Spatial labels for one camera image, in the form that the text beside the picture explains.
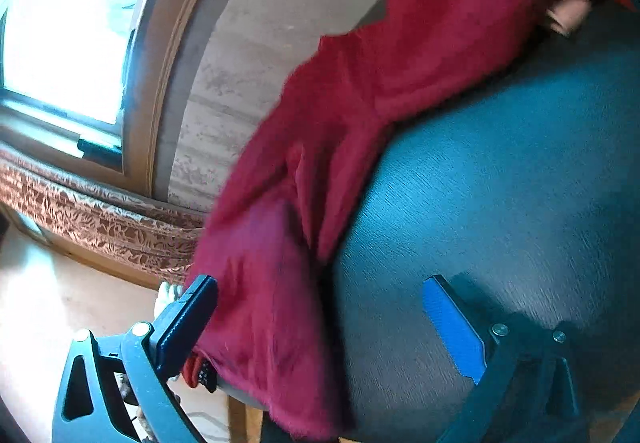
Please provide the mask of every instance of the metal screw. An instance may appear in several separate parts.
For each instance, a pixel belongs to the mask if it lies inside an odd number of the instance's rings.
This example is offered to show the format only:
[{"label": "metal screw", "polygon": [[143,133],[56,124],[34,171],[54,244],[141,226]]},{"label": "metal screw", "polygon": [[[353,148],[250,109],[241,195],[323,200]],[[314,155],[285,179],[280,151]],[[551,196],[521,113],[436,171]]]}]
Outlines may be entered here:
[{"label": "metal screw", "polygon": [[497,337],[505,337],[509,334],[509,328],[505,324],[494,324],[491,330]]},{"label": "metal screw", "polygon": [[85,340],[87,340],[87,338],[89,338],[89,330],[88,329],[80,329],[78,330],[78,332],[76,332],[76,334],[74,334],[74,340],[76,342],[84,342]]},{"label": "metal screw", "polygon": [[562,344],[566,340],[564,331],[554,331],[554,340],[558,342],[558,344]]},{"label": "metal screw", "polygon": [[146,322],[138,322],[131,328],[131,332],[137,337],[145,336],[151,327]]}]

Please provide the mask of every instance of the red garment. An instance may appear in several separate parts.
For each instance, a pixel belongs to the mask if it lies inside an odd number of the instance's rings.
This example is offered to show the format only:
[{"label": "red garment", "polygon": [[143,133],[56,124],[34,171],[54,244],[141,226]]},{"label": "red garment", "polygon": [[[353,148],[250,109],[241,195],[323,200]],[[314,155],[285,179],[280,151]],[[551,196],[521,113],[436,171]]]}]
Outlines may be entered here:
[{"label": "red garment", "polygon": [[321,39],[244,150],[188,275],[220,286],[195,352],[291,433],[343,428],[316,283],[395,124],[507,67],[549,2],[387,0]]}]

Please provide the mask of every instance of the white floor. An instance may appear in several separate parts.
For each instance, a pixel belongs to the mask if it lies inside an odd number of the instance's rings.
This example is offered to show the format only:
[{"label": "white floor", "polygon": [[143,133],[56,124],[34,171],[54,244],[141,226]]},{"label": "white floor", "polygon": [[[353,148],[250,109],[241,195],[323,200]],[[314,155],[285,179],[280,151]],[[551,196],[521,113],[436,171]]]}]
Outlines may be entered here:
[{"label": "white floor", "polygon": [[[156,293],[83,266],[10,229],[0,246],[0,396],[32,443],[51,420],[73,333],[124,333],[153,320]],[[170,387],[209,442],[229,440],[226,396]]]}]

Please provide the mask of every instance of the dark blue gripper pad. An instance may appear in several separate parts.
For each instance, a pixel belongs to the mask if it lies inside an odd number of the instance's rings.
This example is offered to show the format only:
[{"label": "dark blue gripper pad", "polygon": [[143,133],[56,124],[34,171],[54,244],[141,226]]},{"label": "dark blue gripper pad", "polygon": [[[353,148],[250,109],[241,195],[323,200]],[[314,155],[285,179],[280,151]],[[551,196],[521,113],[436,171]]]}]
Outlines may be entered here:
[{"label": "dark blue gripper pad", "polygon": [[436,277],[425,281],[422,304],[460,374],[477,385],[486,369],[482,338]]}]

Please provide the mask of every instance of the window glass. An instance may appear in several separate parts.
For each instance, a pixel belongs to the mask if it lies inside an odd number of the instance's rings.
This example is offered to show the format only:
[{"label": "window glass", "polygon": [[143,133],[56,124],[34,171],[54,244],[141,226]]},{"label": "window glass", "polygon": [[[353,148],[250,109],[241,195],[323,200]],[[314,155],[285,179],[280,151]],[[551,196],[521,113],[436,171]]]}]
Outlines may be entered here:
[{"label": "window glass", "polygon": [[11,0],[5,87],[114,124],[137,1]]}]

